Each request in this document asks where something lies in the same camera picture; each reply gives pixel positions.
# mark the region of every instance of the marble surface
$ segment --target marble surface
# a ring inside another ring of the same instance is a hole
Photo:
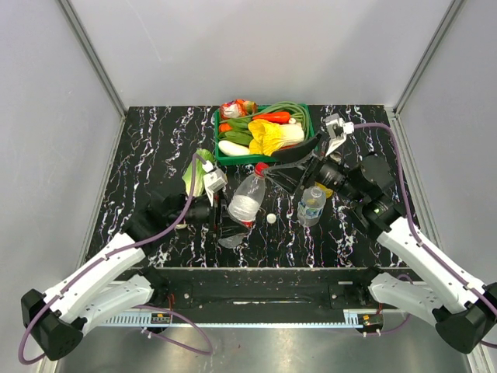
[[[181,177],[197,148],[214,152],[215,106],[131,107],[124,124],[113,169],[107,184],[87,257],[95,255],[118,233],[135,207],[155,188],[181,190]],[[324,118],[337,113],[355,124],[388,123],[382,106],[310,106],[315,130],[325,129]],[[384,156],[395,174],[395,156],[388,134],[382,130],[357,131],[342,146],[347,163],[362,155]],[[253,171],[252,165],[221,167],[228,175],[227,195]],[[399,199],[397,186],[391,197]],[[300,195],[289,197],[268,183],[266,198],[254,229],[237,249],[224,249],[208,238],[206,225],[193,226],[165,237],[159,251],[149,257],[157,267],[382,267],[404,266],[379,244],[352,225],[350,204],[337,195],[328,199],[320,222],[302,228],[297,221]],[[268,213],[277,215],[273,225]]]

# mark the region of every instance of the red bottle cap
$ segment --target red bottle cap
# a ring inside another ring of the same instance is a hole
[[[269,168],[269,166],[268,166],[267,164],[265,164],[265,163],[263,163],[263,162],[259,162],[259,163],[257,163],[257,164],[255,165],[255,174],[256,174],[257,176],[264,177],[264,175],[262,174],[262,171],[263,171],[264,169],[268,169],[268,168]]]

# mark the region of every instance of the water bottle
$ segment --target water bottle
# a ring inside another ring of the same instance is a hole
[[[252,225],[266,193],[266,180],[262,171],[268,167],[265,163],[257,163],[255,172],[248,175],[235,191],[228,206],[228,213],[232,219],[247,226]],[[220,239],[218,242],[224,247],[235,248],[242,243],[243,237],[244,235],[234,235]]]
[[[302,200],[298,204],[297,218],[304,227],[318,223],[326,204],[326,195],[319,186],[311,186],[304,190]]]

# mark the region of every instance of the carrot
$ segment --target carrot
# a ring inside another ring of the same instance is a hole
[[[219,125],[219,132],[231,131],[233,128],[228,123],[223,123]]]

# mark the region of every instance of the white wall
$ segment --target white wall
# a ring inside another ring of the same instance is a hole
[[[72,0],[126,105],[396,104],[450,0]]]
[[[55,1],[0,2],[0,51],[0,371],[15,373],[33,370],[21,296],[75,269],[120,118]]]
[[[497,281],[495,14],[495,0],[467,2],[401,113],[444,249],[486,283]]]

